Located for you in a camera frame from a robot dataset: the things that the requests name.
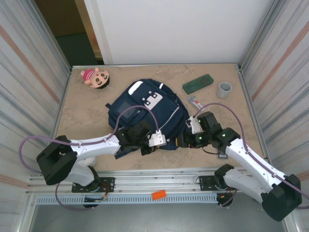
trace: white wall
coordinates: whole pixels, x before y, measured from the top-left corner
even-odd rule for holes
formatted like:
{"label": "white wall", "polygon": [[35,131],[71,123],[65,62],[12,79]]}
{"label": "white wall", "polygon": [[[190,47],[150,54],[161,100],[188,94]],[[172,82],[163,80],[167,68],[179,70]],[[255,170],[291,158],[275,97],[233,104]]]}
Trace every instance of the white wall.
{"label": "white wall", "polygon": [[273,0],[85,0],[106,64],[240,62]]}

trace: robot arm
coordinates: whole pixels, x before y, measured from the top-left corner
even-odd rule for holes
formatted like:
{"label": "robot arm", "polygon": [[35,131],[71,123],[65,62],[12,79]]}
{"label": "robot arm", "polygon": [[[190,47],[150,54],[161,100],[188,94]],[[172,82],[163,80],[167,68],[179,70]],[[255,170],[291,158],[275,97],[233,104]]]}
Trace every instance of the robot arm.
{"label": "robot arm", "polygon": [[51,143],[38,156],[37,162],[47,185],[55,185],[61,181],[69,181],[86,187],[91,192],[97,189],[99,177],[94,168],[84,167],[79,161],[107,154],[131,151],[140,148],[141,154],[154,152],[158,146],[165,145],[166,139],[161,131],[151,134],[149,123],[141,121],[132,128],[118,130],[115,135],[110,134],[87,140],[71,140],[66,136],[57,137],[58,140],[73,144],[89,144],[83,146],[68,146]]}
{"label": "robot arm", "polygon": [[[231,128],[222,129],[211,112],[202,113],[197,118],[190,117],[186,123],[192,132],[179,136],[178,146],[200,148],[211,144],[238,161],[252,175],[249,177],[226,164],[214,173],[216,185],[220,189],[233,187],[241,190],[261,203],[267,214],[276,221],[283,220],[302,203],[301,194],[267,172],[249,156],[240,136]],[[300,181],[295,175],[287,176],[267,163],[250,147],[247,148],[264,166],[300,189]]]}

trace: mounting plate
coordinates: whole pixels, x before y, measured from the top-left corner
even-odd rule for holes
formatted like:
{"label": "mounting plate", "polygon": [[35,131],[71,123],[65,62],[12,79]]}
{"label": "mounting plate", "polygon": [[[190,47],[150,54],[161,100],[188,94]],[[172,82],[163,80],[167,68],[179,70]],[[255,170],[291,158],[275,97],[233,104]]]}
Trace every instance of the mounting plate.
{"label": "mounting plate", "polygon": [[214,180],[214,175],[201,175],[198,177],[198,180],[201,191],[227,190],[227,189],[220,189],[219,187],[217,187],[216,182]]}
{"label": "mounting plate", "polygon": [[[100,182],[108,185],[109,189],[107,189],[106,185],[102,185],[95,192],[114,192],[115,186],[115,178],[114,177],[100,177]],[[86,187],[81,186],[80,184],[73,183],[72,192],[74,193],[89,193]]]}

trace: metal frame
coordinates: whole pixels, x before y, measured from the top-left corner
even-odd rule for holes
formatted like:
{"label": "metal frame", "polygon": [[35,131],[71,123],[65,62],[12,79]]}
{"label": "metal frame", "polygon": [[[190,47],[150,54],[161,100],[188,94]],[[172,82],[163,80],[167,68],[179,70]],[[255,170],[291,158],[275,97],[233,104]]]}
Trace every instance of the metal frame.
{"label": "metal frame", "polygon": [[[104,65],[102,67],[138,67],[138,66],[154,66],[154,65]],[[182,65],[182,64],[160,64],[160,65]],[[72,69],[77,68],[93,68],[94,66],[73,66]],[[254,112],[254,108],[252,105],[251,98],[247,91],[246,84],[243,79],[243,75],[239,70],[239,65],[235,64],[235,69],[238,73],[239,80],[241,86],[243,88],[245,99],[247,101],[247,105],[249,107],[249,111],[253,120],[254,127],[256,129],[256,133],[263,151],[263,154],[267,156],[268,149],[265,143],[265,139],[263,137],[261,127],[259,126],[258,120],[256,118],[256,114]],[[63,102],[65,101],[65,96],[67,92],[67,87],[64,94]],[[57,120],[54,130],[54,135],[56,135],[56,131],[58,128],[59,120]],[[239,171],[244,174],[249,175],[249,173],[244,170],[242,167],[236,167]],[[115,177],[115,189],[114,193],[110,193],[113,197],[121,198],[122,196],[128,195],[143,195],[143,194],[151,194],[158,190],[166,190],[168,194],[177,194],[179,196],[189,196],[191,194],[199,194],[200,188],[199,185],[195,183],[196,178],[200,175],[213,175],[214,171],[217,168],[185,168],[185,169],[161,169],[161,170],[134,170],[134,171],[110,171],[110,172],[99,172],[99,176],[104,177]],[[21,214],[20,221],[17,223],[18,230],[16,232],[28,231],[35,205],[37,202],[37,198],[41,198],[43,196],[54,196],[55,194],[55,186],[47,186],[45,180],[42,176],[32,176],[29,182],[28,190],[25,196],[25,203],[23,205],[23,210]],[[74,195],[93,195],[96,196],[98,194],[88,193],[88,194],[78,194],[71,192],[71,183],[63,182],[59,186],[58,194],[61,197],[70,197]],[[297,224],[295,223],[295,217],[293,215],[289,215],[284,220],[287,231],[294,232],[298,231]]]}
{"label": "metal frame", "polygon": [[[140,66],[167,66],[167,65],[204,65],[204,64],[218,64],[218,63],[176,63],[176,64],[111,64],[111,65],[74,65],[72,70],[74,69],[93,69],[97,67],[140,67]],[[220,63],[220,64],[234,64],[238,65],[237,63]]]}
{"label": "metal frame", "polygon": [[71,80],[71,72],[68,75],[69,75],[69,77],[68,77],[66,86],[64,87],[64,90],[63,90],[63,95],[62,95],[61,102],[59,104],[59,110],[58,110],[58,114],[56,116],[55,125],[54,125],[53,131],[50,135],[52,138],[55,138],[56,135],[57,135],[57,130],[58,130],[58,126],[59,126],[59,123],[60,123],[64,102],[66,101],[68,87],[69,87],[69,83],[70,83],[70,80]]}
{"label": "metal frame", "polygon": [[[70,205],[87,205],[93,202],[84,202],[83,195],[66,195],[60,196],[60,202]],[[91,196],[93,199],[100,199],[102,195]],[[108,194],[108,197],[95,204],[163,204],[163,203],[214,203],[217,204],[216,193],[171,193],[165,198],[153,201],[150,194]],[[55,196],[39,196],[36,205],[58,205]]]}

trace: doll head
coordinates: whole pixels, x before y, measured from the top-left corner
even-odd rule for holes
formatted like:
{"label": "doll head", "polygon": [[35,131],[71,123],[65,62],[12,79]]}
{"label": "doll head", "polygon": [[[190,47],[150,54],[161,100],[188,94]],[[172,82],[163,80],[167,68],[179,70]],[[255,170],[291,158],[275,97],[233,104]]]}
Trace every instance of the doll head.
{"label": "doll head", "polygon": [[105,70],[103,72],[99,71],[98,68],[88,69],[86,71],[81,71],[81,75],[85,80],[85,84],[91,84],[92,88],[104,88],[110,82],[110,75]]}

